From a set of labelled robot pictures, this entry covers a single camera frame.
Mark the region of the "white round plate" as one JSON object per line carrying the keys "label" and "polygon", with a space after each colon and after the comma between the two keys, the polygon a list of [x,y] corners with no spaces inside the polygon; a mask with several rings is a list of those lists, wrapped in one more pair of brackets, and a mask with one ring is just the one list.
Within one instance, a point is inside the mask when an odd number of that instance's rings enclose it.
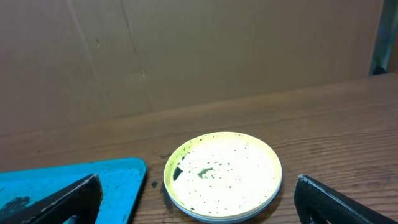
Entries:
{"label": "white round plate", "polygon": [[283,198],[284,194],[284,186],[281,185],[279,190],[273,195],[270,201],[261,206],[255,212],[249,213],[248,215],[242,215],[236,218],[209,218],[209,217],[201,217],[199,215],[194,215],[192,212],[182,208],[168,193],[166,189],[164,189],[164,198],[170,200],[171,205],[175,205],[179,210],[182,211],[186,216],[193,218],[197,221],[201,221],[203,223],[239,223],[239,222],[253,222],[253,223],[260,223],[269,219],[272,214],[277,210],[280,201]]}

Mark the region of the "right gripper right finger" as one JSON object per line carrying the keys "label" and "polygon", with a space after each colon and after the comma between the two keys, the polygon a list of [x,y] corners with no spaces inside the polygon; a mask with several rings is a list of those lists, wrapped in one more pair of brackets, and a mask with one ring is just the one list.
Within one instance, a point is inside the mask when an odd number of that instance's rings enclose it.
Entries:
{"label": "right gripper right finger", "polygon": [[294,204],[300,222],[305,224],[397,224],[304,174],[297,179]]}

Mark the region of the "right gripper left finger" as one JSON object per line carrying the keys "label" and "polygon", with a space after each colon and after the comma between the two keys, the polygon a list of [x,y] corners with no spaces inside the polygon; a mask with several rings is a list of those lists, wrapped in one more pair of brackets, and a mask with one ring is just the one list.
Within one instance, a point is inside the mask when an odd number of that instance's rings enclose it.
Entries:
{"label": "right gripper left finger", "polygon": [[30,206],[15,199],[4,207],[1,224],[95,223],[103,199],[100,178],[87,175]]}

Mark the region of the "yellow-green round plate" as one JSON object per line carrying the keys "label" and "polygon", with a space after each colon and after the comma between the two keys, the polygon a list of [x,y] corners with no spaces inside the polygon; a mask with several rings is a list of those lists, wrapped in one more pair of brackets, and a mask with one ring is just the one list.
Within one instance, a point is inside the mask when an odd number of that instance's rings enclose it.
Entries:
{"label": "yellow-green round plate", "polygon": [[208,133],[171,154],[163,181],[170,196],[194,215],[236,218],[270,201],[282,185],[282,166],[273,149],[258,138]]}

